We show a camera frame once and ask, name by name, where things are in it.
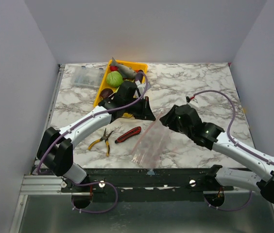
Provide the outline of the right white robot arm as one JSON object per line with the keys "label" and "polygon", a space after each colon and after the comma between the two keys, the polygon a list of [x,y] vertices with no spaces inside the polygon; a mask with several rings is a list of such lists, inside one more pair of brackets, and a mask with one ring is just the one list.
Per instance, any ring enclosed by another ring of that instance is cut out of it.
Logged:
{"label": "right white robot arm", "polygon": [[160,118],[162,125],[182,133],[196,145],[224,154],[247,168],[246,171],[221,167],[217,173],[206,176],[210,190],[220,186],[234,186],[259,193],[274,204],[274,157],[264,154],[229,136],[218,125],[203,122],[189,105],[174,105]]}

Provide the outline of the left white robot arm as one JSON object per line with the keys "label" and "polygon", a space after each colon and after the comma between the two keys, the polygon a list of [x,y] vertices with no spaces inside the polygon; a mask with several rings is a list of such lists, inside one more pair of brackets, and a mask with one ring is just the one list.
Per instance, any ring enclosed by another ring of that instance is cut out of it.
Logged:
{"label": "left white robot arm", "polygon": [[89,135],[125,113],[135,119],[155,121],[149,98],[130,81],[124,81],[116,93],[100,101],[91,112],[76,122],[59,130],[54,127],[46,129],[37,151],[39,164],[45,165],[57,177],[71,180],[77,191],[86,191],[89,179],[86,171],[73,161],[73,150]]}

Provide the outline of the grey toy fish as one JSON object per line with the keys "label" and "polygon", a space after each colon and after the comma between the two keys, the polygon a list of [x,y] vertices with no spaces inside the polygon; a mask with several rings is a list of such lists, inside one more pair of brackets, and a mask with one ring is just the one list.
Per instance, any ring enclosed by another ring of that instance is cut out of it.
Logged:
{"label": "grey toy fish", "polygon": [[123,76],[124,79],[128,79],[128,80],[135,79],[135,76],[137,73],[134,70],[132,70],[131,68],[118,63],[113,57],[112,57],[112,62],[110,65],[117,67],[118,72]]}

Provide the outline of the clear zip top bag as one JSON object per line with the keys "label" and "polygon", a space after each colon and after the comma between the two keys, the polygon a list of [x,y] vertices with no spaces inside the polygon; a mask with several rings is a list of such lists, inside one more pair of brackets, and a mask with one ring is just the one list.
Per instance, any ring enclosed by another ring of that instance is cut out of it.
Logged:
{"label": "clear zip top bag", "polygon": [[131,155],[132,162],[148,170],[158,166],[158,161],[170,141],[170,130],[163,126],[160,118],[167,112],[161,110],[136,142]]}

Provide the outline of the purple toy eggplant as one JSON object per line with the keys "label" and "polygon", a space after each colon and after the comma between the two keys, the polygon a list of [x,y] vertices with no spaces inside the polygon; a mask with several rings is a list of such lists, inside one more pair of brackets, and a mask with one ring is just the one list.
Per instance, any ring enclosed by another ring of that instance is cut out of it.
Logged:
{"label": "purple toy eggplant", "polygon": [[142,83],[143,77],[144,77],[143,70],[139,70],[135,75],[135,82]]}

